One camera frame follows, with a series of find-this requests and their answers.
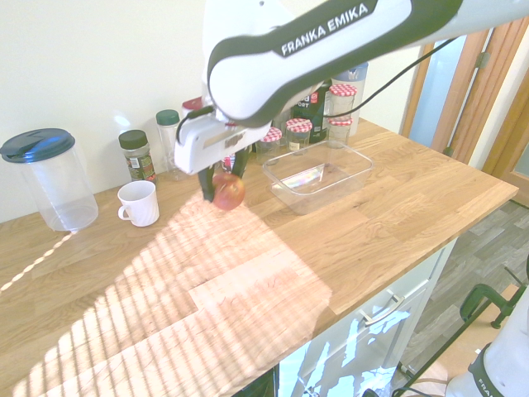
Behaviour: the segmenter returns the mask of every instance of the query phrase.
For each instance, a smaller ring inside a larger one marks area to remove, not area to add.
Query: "green lid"
[[[130,130],[119,136],[119,145],[128,151],[139,149],[147,143],[147,135],[142,130]]]
[[[176,110],[162,110],[156,113],[156,122],[160,126],[173,126],[180,121],[179,113]]]

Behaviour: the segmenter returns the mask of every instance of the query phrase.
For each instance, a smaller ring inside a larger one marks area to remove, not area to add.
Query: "cabinet handle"
[[[382,320],[384,320],[385,318],[387,318],[391,313],[395,312],[398,308],[401,307],[401,305],[404,303],[404,301],[406,300],[406,297],[403,296],[403,297],[398,297],[397,295],[393,295],[391,297],[391,299],[393,299],[395,301],[395,303],[391,306],[391,308],[389,308],[389,310],[382,314],[380,317],[378,318],[371,318],[370,316],[368,316],[364,310],[359,310],[359,313],[362,314],[362,316],[364,316],[364,320],[365,320],[365,326],[366,327],[370,327],[372,326],[373,324],[376,324]]]

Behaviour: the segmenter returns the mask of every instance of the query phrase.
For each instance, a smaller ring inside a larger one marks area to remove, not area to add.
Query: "mug handle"
[[[131,217],[125,217],[125,211],[127,209],[130,209],[130,207],[128,205],[122,205],[118,210],[117,210],[117,216],[120,218],[120,219],[123,219],[124,221],[131,221],[132,218]]]

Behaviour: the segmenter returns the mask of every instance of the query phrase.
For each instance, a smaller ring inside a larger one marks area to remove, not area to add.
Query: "blue lid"
[[[59,128],[44,128],[14,136],[0,147],[0,154],[10,163],[35,163],[66,152],[75,138]]]

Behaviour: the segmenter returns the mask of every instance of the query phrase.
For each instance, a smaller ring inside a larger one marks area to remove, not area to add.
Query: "white cabinet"
[[[391,381],[455,242],[279,364],[279,396],[358,396]]]

